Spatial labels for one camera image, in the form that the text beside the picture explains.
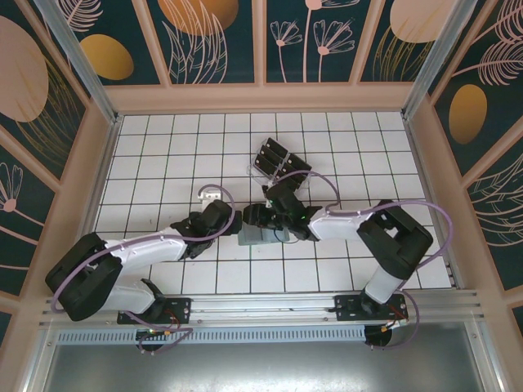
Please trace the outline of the aluminium mounting rail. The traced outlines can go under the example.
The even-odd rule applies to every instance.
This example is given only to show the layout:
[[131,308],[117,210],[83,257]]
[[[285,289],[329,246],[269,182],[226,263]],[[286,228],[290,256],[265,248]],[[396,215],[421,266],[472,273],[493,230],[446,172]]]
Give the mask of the aluminium mounting rail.
[[[384,325],[385,323],[362,323],[337,321],[334,297],[338,295],[358,295],[360,292],[311,292],[311,293],[272,293],[245,295],[181,295],[166,297],[188,297],[191,299],[191,313],[188,327],[274,327],[306,326],[321,323],[345,323],[350,325]],[[447,323],[466,322],[482,319],[481,304],[474,291],[470,290],[414,290],[398,291],[395,294],[405,296],[409,313],[408,319],[395,320],[402,325],[408,323]],[[100,311],[82,321],[73,321],[62,309],[56,299],[48,302],[51,307],[45,311],[46,321],[55,319],[58,323],[79,322],[82,326],[94,326],[108,323],[111,317],[118,325],[131,325],[137,328],[167,330],[147,324],[135,317],[130,311]]]

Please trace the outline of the aluminium frame post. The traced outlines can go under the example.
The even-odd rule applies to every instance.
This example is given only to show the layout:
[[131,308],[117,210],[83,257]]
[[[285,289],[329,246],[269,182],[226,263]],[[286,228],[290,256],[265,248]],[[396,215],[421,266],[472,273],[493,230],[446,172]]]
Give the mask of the aluminium frame post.
[[60,47],[69,56],[72,66],[76,69],[80,80],[91,94],[103,116],[114,125],[118,114],[114,110],[100,79],[85,56],[78,39],[67,25],[59,6],[54,0],[34,0],[34,3],[54,33]]

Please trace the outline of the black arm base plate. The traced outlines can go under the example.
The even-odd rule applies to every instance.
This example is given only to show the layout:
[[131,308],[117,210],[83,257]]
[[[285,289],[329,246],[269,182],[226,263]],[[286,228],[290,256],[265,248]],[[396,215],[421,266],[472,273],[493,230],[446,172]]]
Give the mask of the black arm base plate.
[[191,299],[188,297],[166,297],[154,301],[141,313],[134,316],[147,324],[162,327],[188,324],[191,313]]
[[379,304],[366,294],[338,295],[334,297],[334,307],[337,321],[354,321],[362,323],[385,323],[409,318],[405,296],[393,294],[391,298]]

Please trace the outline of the clear acrylic card display stand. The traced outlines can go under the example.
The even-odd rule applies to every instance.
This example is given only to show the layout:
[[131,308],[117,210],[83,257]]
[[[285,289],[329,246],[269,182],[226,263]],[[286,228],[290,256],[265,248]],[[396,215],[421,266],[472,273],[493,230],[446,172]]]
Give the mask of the clear acrylic card display stand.
[[257,152],[254,154],[254,158],[252,159],[251,161],[251,164],[250,166],[248,167],[248,174],[260,185],[264,186],[272,186],[276,181],[280,182],[280,178],[283,177],[283,176],[286,176],[283,172],[282,172],[282,168],[283,168],[283,165],[285,163],[287,163],[287,158],[290,154],[292,154],[290,151],[288,151],[288,155],[286,156],[285,159],[282,159],[282,162],[279,166],[277,166],[277,169],[275,171],[275,173],[272,175],[272,176],[264,176],[261,172],[259,172],[254,166],[253,166],[253,163],[254,163],[254,159],[256,157],[260,157],[258,154],[260,152],[260,149],[262,146],[264,146],[265,144],[265,141],[267,140],[265,139],[260,148],[257,150]]

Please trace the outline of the clear acrylic rail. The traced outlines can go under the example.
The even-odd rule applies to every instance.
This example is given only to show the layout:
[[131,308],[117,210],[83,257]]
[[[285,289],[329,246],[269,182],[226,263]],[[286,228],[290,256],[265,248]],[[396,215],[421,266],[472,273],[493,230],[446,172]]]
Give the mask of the clear acrylic rail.
[[407,43],[429,44],[431,47],[414,79],[402,109],[402,117],[410,121],[417,112],[429,86],[442,68],[452,47],[469,20],[476,0],[409,0],[397,14],[401,17],[400,38]]

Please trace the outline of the dark wall panel white flowers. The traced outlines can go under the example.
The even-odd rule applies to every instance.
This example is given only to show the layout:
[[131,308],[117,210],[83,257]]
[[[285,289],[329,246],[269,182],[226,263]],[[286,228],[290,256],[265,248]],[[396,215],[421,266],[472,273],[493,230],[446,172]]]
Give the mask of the dark wall panel white flowers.
[[266,81],[346,82],[370,0],[267,0]]
[[0,294],[22,296],[59,181],[0,125]]

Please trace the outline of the small grey box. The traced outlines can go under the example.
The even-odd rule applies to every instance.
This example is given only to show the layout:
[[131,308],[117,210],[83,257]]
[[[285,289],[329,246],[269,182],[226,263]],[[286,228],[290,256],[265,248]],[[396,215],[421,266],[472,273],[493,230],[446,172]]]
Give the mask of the small grey box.
[[285,243],[289,239],[289,232],[286,229],[262,229],[252,225],[243,225],[238,233],[238,244],[240,246]]

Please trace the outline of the dark wall panel feather leaves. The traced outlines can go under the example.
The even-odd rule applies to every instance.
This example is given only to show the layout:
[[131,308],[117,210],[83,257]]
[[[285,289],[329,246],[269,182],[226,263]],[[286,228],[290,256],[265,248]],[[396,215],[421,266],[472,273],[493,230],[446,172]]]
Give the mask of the dark wall panel feather leaves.
[[507,151],[467,193],[503,289],[523,285],[523,151]]

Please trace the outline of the dark wall panel orange oval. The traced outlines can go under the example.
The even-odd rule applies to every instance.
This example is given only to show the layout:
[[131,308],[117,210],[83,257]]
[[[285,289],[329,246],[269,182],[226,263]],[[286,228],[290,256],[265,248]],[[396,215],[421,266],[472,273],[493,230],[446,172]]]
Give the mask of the dark wall panel orange oval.
[[523,0],[495,0],[435,110],[462,175],[523,116]]

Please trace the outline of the grey metal sheet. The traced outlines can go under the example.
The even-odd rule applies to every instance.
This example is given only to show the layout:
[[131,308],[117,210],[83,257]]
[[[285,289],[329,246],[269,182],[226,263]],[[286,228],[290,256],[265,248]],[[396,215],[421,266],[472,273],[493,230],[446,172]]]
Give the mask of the grey metal sheet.
[[59,345],[44,392],[499,392],[465,327],[424,324],[409,344],[182,344],[159,355],[133,345]]

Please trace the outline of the dark wall panel peach disc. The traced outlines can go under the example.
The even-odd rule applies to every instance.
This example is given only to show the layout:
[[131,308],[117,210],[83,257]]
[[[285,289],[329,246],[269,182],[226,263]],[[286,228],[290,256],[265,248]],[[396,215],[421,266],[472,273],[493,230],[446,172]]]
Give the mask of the dark wall panel peach disc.
[[444,27],[453,0],[384,0],[361,82],[413,82]]
[[16,0],[0,0],[0,133],[62,182],[87,113]]

